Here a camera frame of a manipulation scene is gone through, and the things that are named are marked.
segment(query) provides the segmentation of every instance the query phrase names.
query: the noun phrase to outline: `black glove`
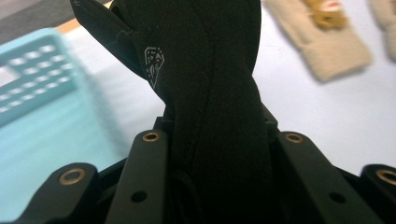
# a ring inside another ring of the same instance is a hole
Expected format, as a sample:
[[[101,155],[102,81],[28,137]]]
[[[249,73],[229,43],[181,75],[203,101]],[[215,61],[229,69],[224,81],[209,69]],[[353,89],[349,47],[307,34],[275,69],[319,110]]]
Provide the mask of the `black glove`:
[[[78,21],[148,81],[175,119],[176,222],[264,221],[271,162],[252,77],[260,1],[115,0],[110,10],[93,0],[71,3]]]

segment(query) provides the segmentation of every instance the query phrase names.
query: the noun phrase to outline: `beige object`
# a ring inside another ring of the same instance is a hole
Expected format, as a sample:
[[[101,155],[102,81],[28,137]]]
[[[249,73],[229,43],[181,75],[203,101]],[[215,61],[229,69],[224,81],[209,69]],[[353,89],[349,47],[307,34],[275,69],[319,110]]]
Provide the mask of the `beige object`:
[[[396,62],[396,0],[370,0],[370,5],[385,31],[389,56]]]
[[[265,3],[319,80],[346,75],[372,62],[369,50],[350,25],[324,31],[312,22],[309,8],[302,0]]]

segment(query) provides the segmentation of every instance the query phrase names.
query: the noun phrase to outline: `metal grommet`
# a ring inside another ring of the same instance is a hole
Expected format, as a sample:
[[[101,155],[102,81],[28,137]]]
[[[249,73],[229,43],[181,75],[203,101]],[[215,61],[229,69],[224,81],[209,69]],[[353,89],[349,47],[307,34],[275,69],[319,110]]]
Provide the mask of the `metal grommet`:
[[[296,133],[287,133],[285,135],[286,140],[293,142],[293,143],[302,143],[303,142],[303,138],[296,134]]]
[[[81,168],[73,168],[73,169],[70,169],[70,170],[64,172],[64,173],[61,175],[61,177],[59,178],[59,182],[60,182],[62,185],[66,185],[66,186],[67,186],[67,185],[74,185],[74,184],[76,184],[77,182],[79,182],[80,180],[82,180],[82,179],[84,178],[85,174],[86,174],[86,172],[85,172],[84,169],[81,169]]]
[[[160,134],[159,133],[146,133],[143,136],[143,140],[145,142],[155,142],[160,139]]]
[[[383,181],[396,186],[396,172],[390,170],[377,170],[375,173]]]

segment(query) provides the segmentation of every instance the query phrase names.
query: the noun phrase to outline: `glove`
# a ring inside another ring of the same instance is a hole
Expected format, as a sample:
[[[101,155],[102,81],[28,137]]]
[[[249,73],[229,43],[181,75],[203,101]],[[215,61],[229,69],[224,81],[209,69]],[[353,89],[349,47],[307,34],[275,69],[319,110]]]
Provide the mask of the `glove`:
[[[302,0],[266,0],[266,5],[319,80],[340,77],[371,63],[369,50],[349,24],[339,29],[318,28]]]
[[[385,31],[389,56],[396,62],[396,1],[371,0],[370,6],[378,24]]]
[[[263,222],[272,181],[252,77],[260,1],[115,0],[110,10],[93,0],[71,3],[78,21],[148,81],[175,120],[177,223]]]

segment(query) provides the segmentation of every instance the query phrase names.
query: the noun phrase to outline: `light blue basket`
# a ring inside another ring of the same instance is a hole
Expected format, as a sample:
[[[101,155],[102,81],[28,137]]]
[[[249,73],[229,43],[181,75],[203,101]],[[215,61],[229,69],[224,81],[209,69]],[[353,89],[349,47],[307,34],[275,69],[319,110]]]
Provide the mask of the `light blue basket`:
[[[0,47],[0,127],[73,91],[79,73],[58,34],[43,29]]]
[[[21,213],[56,169],[123,159],[101,92],[54,29],[0,46],[0,222]]]

